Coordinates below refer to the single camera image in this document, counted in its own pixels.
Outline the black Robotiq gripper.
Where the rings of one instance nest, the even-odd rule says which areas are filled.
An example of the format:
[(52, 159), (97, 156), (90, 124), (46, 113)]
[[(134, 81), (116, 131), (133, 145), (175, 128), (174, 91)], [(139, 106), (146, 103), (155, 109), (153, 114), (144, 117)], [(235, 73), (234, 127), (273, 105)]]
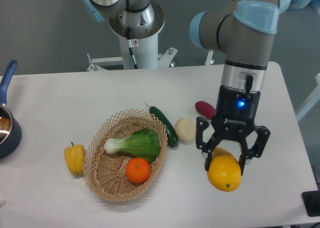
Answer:
[[(196, 118), (195, 144), (205, 158), (206, 171), (210, 169), (214, 149), (223, 140), (239, 143), (241, 155), (238, 162), (241, 175), (244, 174), (247, 160), (262, 156), (271, 132), (266, 126), (255, 125), (260, 96), (260, 92), (245, 93), (243, 90), (221, 85), (211, 122), (214, 132), (208, 142), (204, 141), (204, 131), (209, 127), (209, 121), (202, 117)], [(248, 148), (246, 138), (254, 131), (257, 134), (256, 140), (253, 146)]]

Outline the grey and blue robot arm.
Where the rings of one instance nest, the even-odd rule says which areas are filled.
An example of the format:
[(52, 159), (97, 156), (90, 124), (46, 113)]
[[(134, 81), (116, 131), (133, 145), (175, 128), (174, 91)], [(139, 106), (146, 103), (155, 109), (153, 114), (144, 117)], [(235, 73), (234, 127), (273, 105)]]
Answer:
[(213, 152), (221, 141), (240, 146), (239, 165), (260, 157), (270, 136), (255, 117), (277, 33), (279, 15), (291, 0), (232, 0), (216, 12), (197, 14), (191, 21), (191, 41), (226, 54), (215, 114), (196, 119), (196, 147), (209, 170)]

